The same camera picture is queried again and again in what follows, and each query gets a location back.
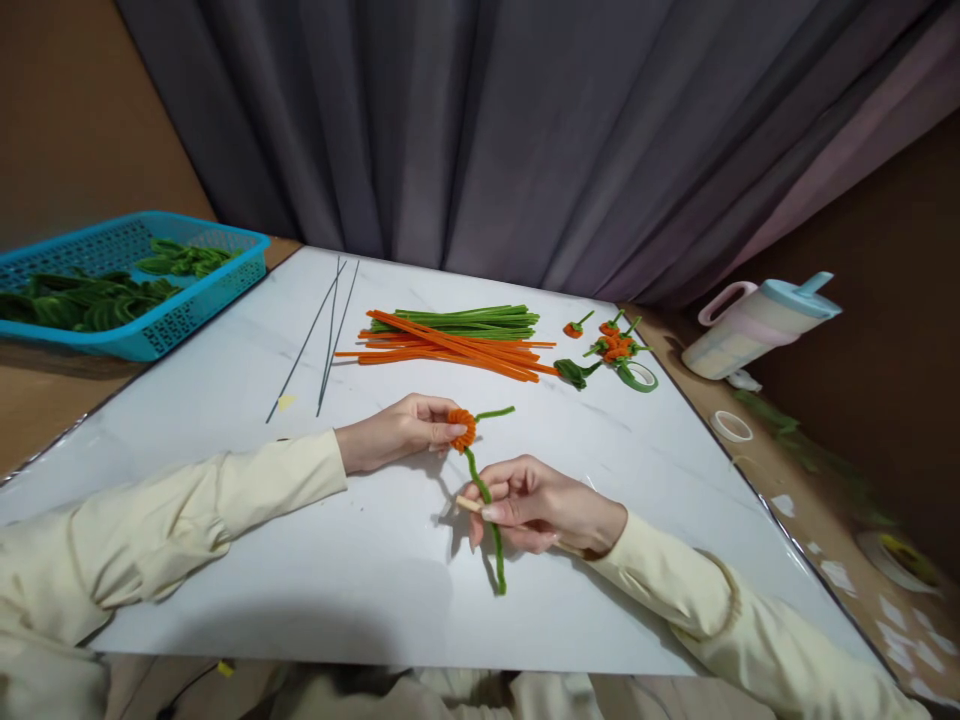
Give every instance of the cream sleeve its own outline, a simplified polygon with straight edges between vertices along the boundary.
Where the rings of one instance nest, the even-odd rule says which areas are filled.
[[[79,643],[116,608],[172,593],[247,530],[346,487],[330,430],[0,528],[0,717],[103,717],[106,671]]]
[[[790,607],[632,513],[613,550],[591,565],[665,618],[709,670],[779,717],[929,718],[884,672],[835,647]]]

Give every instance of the wrist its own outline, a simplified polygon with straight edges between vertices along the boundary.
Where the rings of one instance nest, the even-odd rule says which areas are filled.
[[[337,438],[337,445],[340,447],[340,461],[343,463],[343,471],[347,475],[363,470],[362,451],[358,443],[356,425],[347,425],[342,428],[334,428],[333,434]]]
[[[627,526],[627,509],[618,502],[606,500],[599,522],[594,529],[594,547],[591,548],[599,557],[607,555],[617,544],[623,529]]]

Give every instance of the marble tabletop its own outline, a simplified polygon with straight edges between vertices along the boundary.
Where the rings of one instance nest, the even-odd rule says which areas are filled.
[[[409,392],[450,397],[475,413],[514,405],[516,413],[481,426],[474,446],[481,466],[535,455],[720,556],[854,656],[876,663],[652,356],[642,361],[660,387],[649,394],[629,390],[605,368],[578,393],[557,378],[519,383],[427,360],[337,360],[318,407],[331,347],[355,347],[368,310],[519,303],[541,315],[537,336],[558,342],[543,354],[548,364],[580,361],[596,326],[616,313],[608,303],[304,248],[0,489],[0,524],[216,452],[348,424]],[[564,324],[590,310],[596,315],[583,338],[563,335]],[[569,556],[508,557],[509,592],[495,597],[490,548],[472,555],[466,518],[450,509],[467,481],[466,460],[455,453],[351,478],[347,492],[248,533],[166,601],[120,610],[90,646],[391,665],[702,672],[662,621]]]

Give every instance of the blue plastic basket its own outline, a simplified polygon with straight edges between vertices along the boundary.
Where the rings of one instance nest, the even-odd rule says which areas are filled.
[[[0,337],[55,343],[92,355],[149,362],[170,352],[267,272],[263,253],[270,238],[266,235],[183,215],[148,211],[0,256],[0,292],[21,292],[33,273],[72,275],[75,267],[90,275],[124,270],[137,282],[156,280],[157,276],[134,266],[138,260],[153,256],[150,240],[154,237],[170,238],[186,246],[244,252],[202,279],[165,276],[184,290],[123,327],[81,333],[0,320]]]

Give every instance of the tape roll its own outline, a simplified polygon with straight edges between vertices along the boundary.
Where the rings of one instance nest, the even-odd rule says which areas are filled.
[[[629,368],[630,373],[633,375],[633,382],[627,382],[622,376],[621,380],[626,382],[634,390],[638,392],[653,392],[660,386],[660,381],[657,380],[657,376],[645,365],[631,360],[624,367]]]
[[[717,410],[710,418],[713,429],[730,442],[753,440],[753,430],[743,420],[726,410]]]

